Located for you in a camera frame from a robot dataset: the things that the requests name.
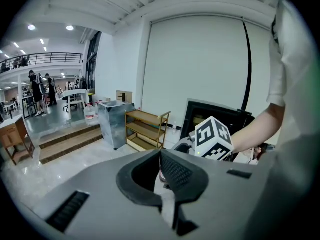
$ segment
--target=wooden shelf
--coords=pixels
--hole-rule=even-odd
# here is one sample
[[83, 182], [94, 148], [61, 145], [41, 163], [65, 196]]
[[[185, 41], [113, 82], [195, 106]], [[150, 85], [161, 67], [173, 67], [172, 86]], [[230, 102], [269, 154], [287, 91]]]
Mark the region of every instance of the wooden shelf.
[[[152, 127], [141, 121], [134, 121], [126, 125], [129, 129], [137, 134], [144, 135], [151, 140], [157, 141], [159, 138], [159, 129]], [[164, 130], [160, 130], [160, 137], [165, 134]]]
[[133, 134], [127, 138], [128, 144], [138, 151], [146, 151], [146, 150], [155, 150], [156, 146], [144, 141], [137, 137], [136, 134]]
[[[149, 114], [141, 110], [134, 110], [125, 113], [125, 137], [126, 143], [138, 151], [161, 149], [164, 147], [166, 138], [166, 130], [169, 121], [169, 114], [167, 112], [163, 115], [157, 116]], [[165, 130], [161, 129], [163, 123], [166, 123]], [[131, 136], [127, 136], [130, 129], [134, 132]], [[163, 142], [159, 142], [160, 137], [163, 135]]]
[[167, 118], [162, 118], [162, 122], [161, 122], [160, 117], [158, 117], [154, 114], [142, 112], [140, 110], [134, 110], [131, 112], [127, 112], [126, 115], [129, 117], [144, 121], [148, 124], [152, 124], [154, 126], [160, 126], [168, 120]]
[[34, 151], [34, 146], [30, 140], [30, 143], [28, 145], [28, 142], [26, 141], [26, 146], [29, 146], [27, 149], [24, 149], [22, 151], [17, 151], [16, 149], [14, 150], [12, 154], [12, 160], [17, 164], [22, 157], [30, 157], [30, 154]]

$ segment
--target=black slot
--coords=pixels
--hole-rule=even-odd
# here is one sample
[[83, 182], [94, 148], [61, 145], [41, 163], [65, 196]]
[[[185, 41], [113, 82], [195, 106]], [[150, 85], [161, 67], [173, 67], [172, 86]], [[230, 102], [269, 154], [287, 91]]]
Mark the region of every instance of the black slot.
[[251, 172], [245, 172], [245, 171], [240, 171], [240, 170], [234, 170], [234, 169], [230, 169], [226, 172], [227, 174], [231, 174], [237, 177], [241, 177], [244, 179], [250, 179], [252, 173]]
[[88, 197], [87, 193], [74, 192], [46, 222], [55, 229], [64, 232]]

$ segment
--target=stainless steel bin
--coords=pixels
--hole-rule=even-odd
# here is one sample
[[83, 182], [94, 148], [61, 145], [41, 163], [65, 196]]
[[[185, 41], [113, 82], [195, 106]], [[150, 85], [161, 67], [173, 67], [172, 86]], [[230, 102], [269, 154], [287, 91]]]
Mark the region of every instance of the stainless steel bin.
[[125, 113], [135, 110], [132, 103], [119, 100], [106, 101], [98, 104], [98, 119], [102, 136], [114, 150], [126, 144]]

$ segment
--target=human arm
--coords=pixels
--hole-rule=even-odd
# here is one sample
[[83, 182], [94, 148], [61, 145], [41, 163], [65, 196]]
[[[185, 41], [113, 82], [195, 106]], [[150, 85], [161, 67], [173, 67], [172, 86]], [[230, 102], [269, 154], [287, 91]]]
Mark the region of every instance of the human arm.
[[285, 109], [284, 106], [271, 103], [251, 124], [232, 135], [233, 152], [251, 149], [275, 135], [281, 128]]

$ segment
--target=white ceiling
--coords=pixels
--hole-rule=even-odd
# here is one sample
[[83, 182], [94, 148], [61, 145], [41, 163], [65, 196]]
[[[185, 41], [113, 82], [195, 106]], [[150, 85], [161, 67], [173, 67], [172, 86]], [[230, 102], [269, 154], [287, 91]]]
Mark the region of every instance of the white ceiling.
[[48, 47], [49, 39], [43, 38], [44, 44], [40, 42], [40, 39], [30, 39], [25, 41], [17, 41], [19, 48], [17, 48], [13, 42], [11, 44], [2, 47], [0, 50], [3, 51], [3, 54], [0, 54], [0, 61], [7, 60], [4, 54], [10, 56], [10, 58], [16, 56], [23, 56], [24, 54], [21, 52], [23, 50], [26, 54], [39, 54], [45, 53], [44, 47]]
[[[187, 0], [189, 2], [220, 2], [221, 0]], [[108, 34], [135, 18], [159, 10], [183, 0], [30, 0], [16, 17], [13, 25], [27, 26], [38, 23], [63, 23], [83, 26]], [[241, 4], [252, 13], [263, 13], [272, 17], [278, 0], [223, 0], [232, 5]]]

